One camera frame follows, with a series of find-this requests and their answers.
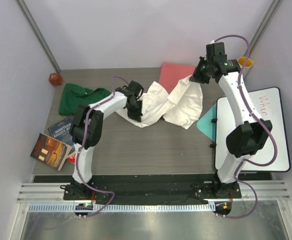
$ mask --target green cloth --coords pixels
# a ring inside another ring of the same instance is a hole
[[[61,94],[58,113],[60,115],[75,115],[80,104],[94,104],[111,94],[104,88],[91,90],[72,83],[66,83]]]

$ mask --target white towel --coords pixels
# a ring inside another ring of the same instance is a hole
[[[166,122],[188,129],[200,118],[203,109],[201,85],[191,82],[190,77],[179,80],[170,94],[154,81],[148,92],[140,98],[142,99],[141,122],[129,119],[125,108],[116,112],[140,128],[150,126],[163,117]]]

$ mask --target handwriting on whiteboard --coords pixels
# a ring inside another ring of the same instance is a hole
[[[267,115],[267,105],[270,104],[268,95],[260,96],[259,101],[260,101],[259,106],[260,106],[261,114]]]

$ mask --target gray wooden tabletop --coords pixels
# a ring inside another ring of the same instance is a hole
[[[121,76],[128,81],[139,82],[145,90],[153,81],[158,82],[160,68],[112,68],[63,70],[63,84],[56,87],[45,126],[47,128],[64,119],[58,113],[61,95],[66,83],[85,88],[112,90],[111,76]],[[116,87],[125,83],[116,80]],[[224,95],[211,80],[201,85],[203,110],[201,117]],[[92,172],[94,175],[148,175],[148,174],[206,174],[214,172],[212,143],[197,129],[194,123],[188,130],[159,120],[154,125],[139,128],[116,113],[103,123],[102,137],[94,150]],[[68,161],[61,171],[49,168],[37,161],[34,175],[71,175],[74,165]]]

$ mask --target wall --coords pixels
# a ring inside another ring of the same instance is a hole
[[[228,34],[252,39],[272,0],[25,0],[61,69],[197,65]],[[225,40],[230,58],[245,51]]]
[[[48,116],[53,68],[13,0],[0,0],[0,240],[8,238],[29,157]]]
[[[292,0],[283,1],[251,58],[254,66],[247,75],[247,88],[276,86],[281,90],[291,170],[279,177],[292,198]]]

